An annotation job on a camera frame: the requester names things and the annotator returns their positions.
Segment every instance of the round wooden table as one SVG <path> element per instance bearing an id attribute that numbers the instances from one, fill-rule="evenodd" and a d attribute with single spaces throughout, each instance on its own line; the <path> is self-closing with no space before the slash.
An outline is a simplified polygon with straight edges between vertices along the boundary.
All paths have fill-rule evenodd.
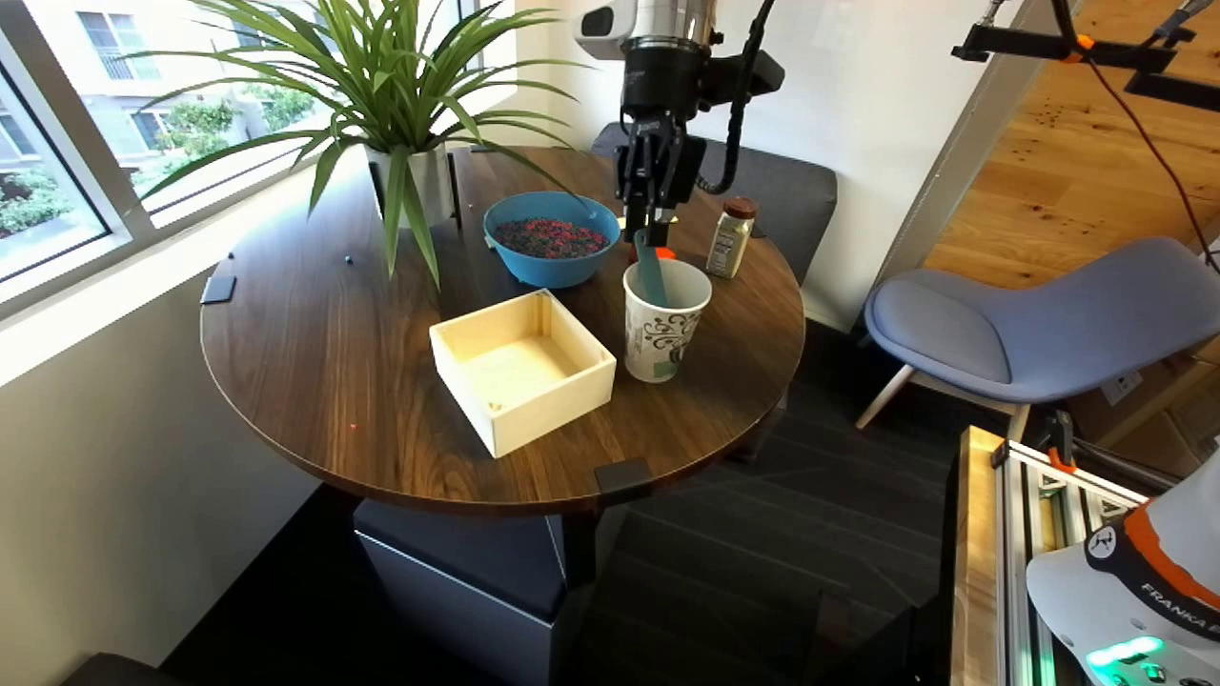
<path id="1" fill-rule="evenodd" d="M 619 207 L 595 153 L 527 155 Z M 801 291 L 777 249 L 753 239 L 739 276 L 715 277 L 679 383 L 640 384 L 619 371 L 608 407 L 494 460 L 436 374 L 429 327 L 524 293 L 483 249 L 481 213 L 555 182 L 500 153 L 453 153 L 453 188 L 462 228 L 439 224 L 443 291 L 429 286 L 410 239 L 388 284 L 363 164 L 346 164 L 313 213 L 307 197 L 285 207 L 218 267 L 237 293 L 199 312 L 205 371 L 233 413 L 302 470 L 346 492 L 449 511 L 595 511 L 739 448 L 787 398 L 806 351 Z M 701 267 L 715 221 L 716 207 L 697 196 L 679 209 L 673 249 Z M 561 293 L 613 355 L 627 263 L 621 246 L 595 284 Z"/>

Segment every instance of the window sill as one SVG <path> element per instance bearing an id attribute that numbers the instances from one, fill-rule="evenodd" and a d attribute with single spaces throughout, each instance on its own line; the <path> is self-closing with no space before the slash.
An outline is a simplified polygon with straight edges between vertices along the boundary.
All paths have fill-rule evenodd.
<path id="1" fill-rule="evenodd" d="M 293 171 L 258 196 L 218 209 L 139 254 L 72 284 L 0 321 L 0 388 L 35 365 L 58 357 L 82 340 L 155 303 L 159 293 L 199 277 L 224 260 L 243 234 L 272 221 L 281 207 L 311 197 L 311 171 Z"/>

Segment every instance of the dark carpet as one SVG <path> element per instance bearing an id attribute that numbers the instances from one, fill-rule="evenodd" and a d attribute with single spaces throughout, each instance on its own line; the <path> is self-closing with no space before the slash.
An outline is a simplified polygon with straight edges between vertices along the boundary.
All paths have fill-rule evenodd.
<path id="1" fill-rule="evenodd" d="M 896 365 L 809 327 L 790 413 L 754 460 L 721 460 L 621 517 L 572 639 L 572 686 L 809 686 L 941 585 L 945 484 L 964 423 L 1003 421 L 903 388 L 852 423 Z M 195 686 L 494 681 L 402 627 L 319 487 L 163 665 Z"/>

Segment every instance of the open wooden box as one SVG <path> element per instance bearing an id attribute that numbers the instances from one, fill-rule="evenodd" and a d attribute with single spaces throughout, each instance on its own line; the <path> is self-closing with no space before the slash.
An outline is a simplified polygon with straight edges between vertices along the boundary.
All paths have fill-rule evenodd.
<path id="1" fill-rule="evenodd" d="M 430 357 L 494 458 L 610 406 L 613 355 L 533 291 L 430 331 Z"/>

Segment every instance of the blue bowl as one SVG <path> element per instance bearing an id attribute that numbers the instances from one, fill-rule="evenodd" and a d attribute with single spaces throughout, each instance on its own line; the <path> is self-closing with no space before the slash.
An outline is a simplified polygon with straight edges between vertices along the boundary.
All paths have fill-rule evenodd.
<path id="1" fill-rule="evenodd" d="M 595 228 L 608 235 L 600 252 L 585 252 L 572 260 L 549 260 L 549 254 L 529 254 L 500 246 L 500 224 L 515 221 L 572 221 L 581 228 Z M 500 252 L 508 276 L 515 276 L 527 286 L 537 291 L 572 291 L 588 277 L 600 276 L 600 263 L 613 252 L 619 246 L 619 213 L 610 213 L 602 201 L 567 196 L 567 190 L 527 190 L 510 196 L 483 213 L 483 235 Z"/>

